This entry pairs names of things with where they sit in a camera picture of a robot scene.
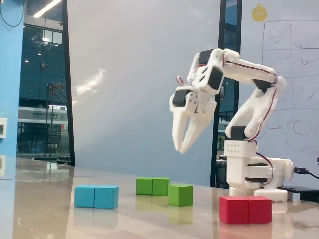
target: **white robotic arm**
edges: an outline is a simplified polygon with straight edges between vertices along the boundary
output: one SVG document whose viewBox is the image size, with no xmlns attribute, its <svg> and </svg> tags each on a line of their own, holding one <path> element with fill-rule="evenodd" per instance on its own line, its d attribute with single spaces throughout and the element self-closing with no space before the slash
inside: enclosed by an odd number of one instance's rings
<svg viewBox="0 0 319 239">
<path fill-rule="evenodd" d="M 188 84 L 183 85 L 178 76 L 177 81 L 183 86 L 177 87 L 170 98 L 172 137 L 177 151 L 188 151 L 211 123 L 216 108 L 213 97 L 219 93 L 224 77 L 257 86 L 226 128 L 229 138 L 232 126 L 239 125 L 246 127 L 245 136 L 248 139 L 255 137 L 287 86 L 272 68 L 242 60 L 238 52 L 214 49 L 196 54 L 187 77 Z M 189 117 L 190 123 L 183 141 Z"/>
<path fill-rule="evenodd" d="M 225 141 L 227 182 L 231 196 L 264 195 L 274 201 L 287 200 L 287 192 L 276 189 L 283 178 L 290 181 L 293 163 L 288 159 L 267 159 L 260 155 L 254 139 L 273 112 L 287 83 L 274 69 L 240 59 L 239 53 L 229 49 L 213 49 L 196 54 L 184 84 L 170 98 L 173 112 L 172 137 L 177 151 L 185 153 L 211 123 L 224 77 L 255 85 L 257 89 L 238 110 L 226 128 L 230 140 Z M 184 132 L 189 127 L 183 140 Z M 258 190 L 260 184 L 265 189 Z"/>
</svg>

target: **whiteboard drawing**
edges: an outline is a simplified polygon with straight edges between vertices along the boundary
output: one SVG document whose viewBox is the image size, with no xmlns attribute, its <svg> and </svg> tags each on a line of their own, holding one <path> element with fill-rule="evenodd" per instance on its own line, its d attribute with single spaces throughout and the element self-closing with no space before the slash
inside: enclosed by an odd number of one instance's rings
<svg viewBox="0 0 319 239">
<path fill-rule="evenodd" d="M 285 132 L 283 140 L 292 150 L 318 155 L 319 20 L 277 20 L 263 25 L 262 64 L 276 69 L 288 89 L 277 104 L 276 120 L 269 121 L 260 137 Z"/>
</svg>

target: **glass window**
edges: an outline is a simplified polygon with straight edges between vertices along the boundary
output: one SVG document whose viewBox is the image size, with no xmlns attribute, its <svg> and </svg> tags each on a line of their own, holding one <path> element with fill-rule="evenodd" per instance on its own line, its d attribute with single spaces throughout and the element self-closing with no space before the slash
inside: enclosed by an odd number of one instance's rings
<svg viewBox="0 0 319 239">
<path fill-rule="evenodd" d="M 225 11 L 225 29 L 224 29 L 224 48 L 236 49 L 236 24 L 237 24 L 237 0 L 226 1 Z M 217 158 L 224 154 L 224 141 L 227 139 L 225 129 L 234 116 L 234 94 L 235 81 L 225 78 L 222 87 L 223 98 L 219 105 L 219 124 L 218 124 L 218 142 Z"/>
<path fill-rule="evenodd" d="M 57 161 L 69 156 L 62 2 L 25 6 L 17 130 L 17 156 Z"/>
</svg>

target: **yellow sticker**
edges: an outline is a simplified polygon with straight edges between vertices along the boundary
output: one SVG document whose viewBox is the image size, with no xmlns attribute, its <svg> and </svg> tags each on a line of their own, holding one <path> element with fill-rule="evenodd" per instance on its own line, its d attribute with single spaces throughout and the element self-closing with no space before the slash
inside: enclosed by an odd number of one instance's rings
<svg viewBox="0 0 319 239">
<path fill-rule="evenodd" d="M 255 7 L 252 12 L 252 17 L 255 21 L 264 21 L 267 15 L 267 10 L 261 6 L 260 3 L 257 4 L 257 7 Z"/>
</svg>

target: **black cable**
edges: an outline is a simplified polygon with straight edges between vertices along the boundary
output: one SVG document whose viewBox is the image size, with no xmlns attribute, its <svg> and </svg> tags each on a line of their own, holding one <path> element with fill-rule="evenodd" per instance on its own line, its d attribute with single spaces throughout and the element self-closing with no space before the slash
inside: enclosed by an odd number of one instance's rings
<svg viewBox="0 0 319 239">
<path fill-rule="evenodd" d="M 318 177 L 318 176 L 315 176 L 313 173 L 310 173 L 310 172 L 308 171 L 308 174 L 311 175 L 311 176 L 313 176 L 314 178 L 317 178 L 317 179 L 319 180 L 319 177 Z"/>
<path fill-rule="evenodd" d="M 294 173 L 298 174 L 309 174 L 313 176 L 314 178 L 317 178 L 319 180 L 319 177 L 314 175 L 313 173 L 309 172 L 309 170 L 306 170 L 305 168 L 294 168 Z"/>
<path fill-rule="evenodd" d="M 0 4 L 0 16 L 1 16 L 2 20 L 5 22 L 5 24 L 7 24 L 8 26 L 11 26 L 11 27 L 19 26 L 19 25 L 20 25 L 20 23 L 22 22 L 23 15 L 24 15 L 24 0 L 23 0 L 23 10 L 22 10 L 22 16 L 21 16 L 20 22 L 19 22 L 17 25 L 10 25 L 9 23 L 7 23 L 7 22 L 5 21 L 5 19 L 4 19 L 4 18 L 3 18 L 3 16 L 2 16 L 2 12 L 1 12 L 1 4 Z"/>
</svg>

